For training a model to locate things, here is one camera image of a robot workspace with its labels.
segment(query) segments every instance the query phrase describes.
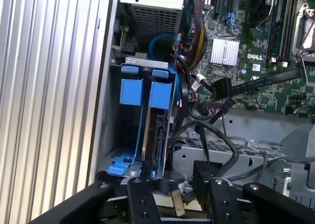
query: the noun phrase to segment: screw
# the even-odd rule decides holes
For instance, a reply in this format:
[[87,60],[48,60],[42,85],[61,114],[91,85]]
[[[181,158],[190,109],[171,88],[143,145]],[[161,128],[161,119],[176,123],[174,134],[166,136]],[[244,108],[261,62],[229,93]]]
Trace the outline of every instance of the screw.
[[222,180],[217,179],[217,180],[215,180],[215,183],[216,183],[217,185],[221,185],[221,184],[223,183],[223,181],[222,181]]
[[229,213],[226,213],[226,214],[225,214],[225,218],[226,218],[226,219],[231,219],[232,216],[231,216]]
[[259,189],[259,187],[257,185],[250,185],[250,188],[253,189],[254,191]]
[[108,186],[109,186],[108,184],[103,183],[103,184],[101,184],[99,187],[104,189],[104,188],[107,188]]

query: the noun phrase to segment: capacitor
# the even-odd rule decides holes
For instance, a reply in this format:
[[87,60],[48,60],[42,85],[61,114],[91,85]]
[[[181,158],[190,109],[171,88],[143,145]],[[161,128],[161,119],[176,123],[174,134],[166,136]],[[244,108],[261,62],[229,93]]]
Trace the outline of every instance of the capacitor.
[[241,69],[241,74],[245,75],[247,73],[247,70],[245,68]]

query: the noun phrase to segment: silver heatsink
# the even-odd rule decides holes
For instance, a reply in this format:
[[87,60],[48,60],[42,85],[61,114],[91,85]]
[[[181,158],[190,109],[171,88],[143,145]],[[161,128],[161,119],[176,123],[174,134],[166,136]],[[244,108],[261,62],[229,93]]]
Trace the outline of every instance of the silver heatsink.
[[237,64],[240,41],[233,38],[215,38],[210,63],[235,66]]

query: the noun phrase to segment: ram slot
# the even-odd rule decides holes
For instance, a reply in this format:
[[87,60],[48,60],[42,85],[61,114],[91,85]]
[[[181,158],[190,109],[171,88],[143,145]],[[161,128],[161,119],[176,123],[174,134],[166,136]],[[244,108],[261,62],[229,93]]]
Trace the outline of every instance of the ram slot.
[[288,62],[290,60],[291,45],[294,38],[293,31],[296,21],[296,8],[298,0],[288,0],[285,15],[287,16],[286,22],[283,28],[283,43],[282,51],[280,54],[280,60]]

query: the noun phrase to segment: connector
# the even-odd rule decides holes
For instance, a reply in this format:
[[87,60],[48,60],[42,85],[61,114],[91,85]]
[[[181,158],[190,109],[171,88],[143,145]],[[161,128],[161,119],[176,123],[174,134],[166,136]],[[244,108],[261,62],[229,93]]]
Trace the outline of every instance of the connector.
[[215,100],[231,97],[232,93],[232,82],[230,78],[223,78],[217,80],[211,84],[213,87],[212,93]]

